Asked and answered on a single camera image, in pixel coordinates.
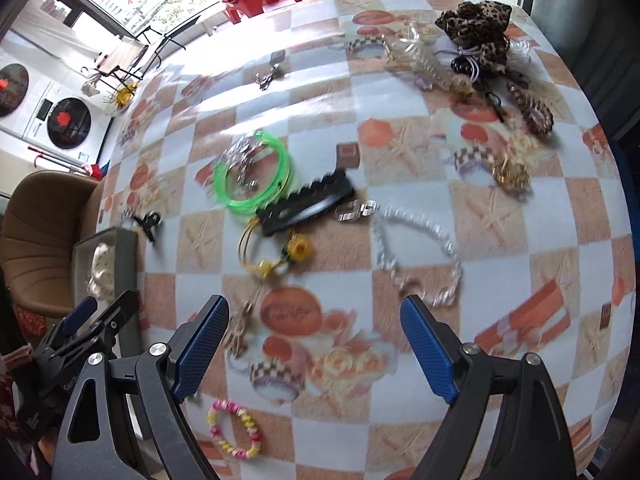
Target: tablecloth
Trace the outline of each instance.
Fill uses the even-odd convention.
[[[127,211],[162,214],[156,244],[139,237],[138,282],[145,341],[167,341],[211,294],[237,311],[256,291],[237,258],[247,218],[212,192],[212,167],[236,136],[263,128],[283,140],[293,190],[345,168],[360,196],[423,214],[450,233],[462,284],[453,307],[434,315],[491,354],[542,357],[582,470],[620,390],[636,288],[625,196],[589,102],[517,7],[507,34],[531,46],[530,88],[556,120],[548,144],[524,132],[501,90],[512,127],[483,102],[422,92],[381,50],[345,49],[356,34],[393,34],[412,19],[437,40],[443,33],[434,20],[462,1],[312,0],[222,30],[206,48],[189,47],[147,76],[126,112],[97,229],[120,224]],[[286,75],[261,91],[255,75],[279,49]],[[474,144],[526,161],[528,200],[492,186],[477,168],[456,171],[453,153]],[[265,156],[256,171],[273,165]],[[407,478],[447,405],[430,391],[401,330],[400,298],[376,263],[370,225],[321,218],[301,231],[315,256],[263,288],[246,352],[238,360],[216,353],[184,404],[186,418],[221,478]],[[431,292],[447,285],[449,261],[436,242],[405,226],[386,235],[406,272]],[[258,238],[250,257],[277,257],[281,243]],[[258,381],[252,370],[272,378]],[[238,462],[211,443],[205,418],[216,397],[250,410],[263,455]],[[465,478],[482,467],[498,408],[492,397]],[[237,422],[223,430],[247,445]]]

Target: black round door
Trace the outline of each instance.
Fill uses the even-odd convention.
[[[28,87],[29,73],[21,64],[11,63],[0,70],[0,117],[20,106]]]
[[[62,99],[51,109],[47,119],[49,139],[63,150],[72,150],[84,142],[91,130],[89,108],[75,97]]]

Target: green bangle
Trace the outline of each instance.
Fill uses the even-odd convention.
[[[260,194],[247,200],[234,200],[226,192],[226,176],[229,173],[229,166],[226,162],[219,160],[213,173],[213,189],[218,196],[218,200],[226,205],[231,211],[240,214],[252,214],[261,206],[267,205],[280,196],[289,181],[291,162],[287,147],[276,137],[265,132],[257,131],[255,138],[260,140],[264,146],[269,146],[278,154],[278,169],[266,189]]]

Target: screw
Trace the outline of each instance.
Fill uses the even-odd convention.
[[[98,363],[100,363],[102,361],[102,354],[100,352],[96,352],[95,354],[91,354],[89,356],[89,364],[93,365],[97,365]]]
[[[528,353],[525,357],[525,360],[527,361],[527,363],[534,366],[538,366],[542,362],[540,356],[538,354],[534,354],[533,352]]]
[[[151,355],[159,356],[166,352],[166,345],[164,343],[155,343],[151,345],[149,353]]]
[[[464,343],[462,345],[462,351],[467,355],[478,355],[480,353],[480,347],[475,343]]]

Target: brown leather chair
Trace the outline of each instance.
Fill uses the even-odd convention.
[[[53,318],[73,309],[72,249],[95,233],[103,187],[59,171],[18,184],[0,231],[0,264],[15,306]]]

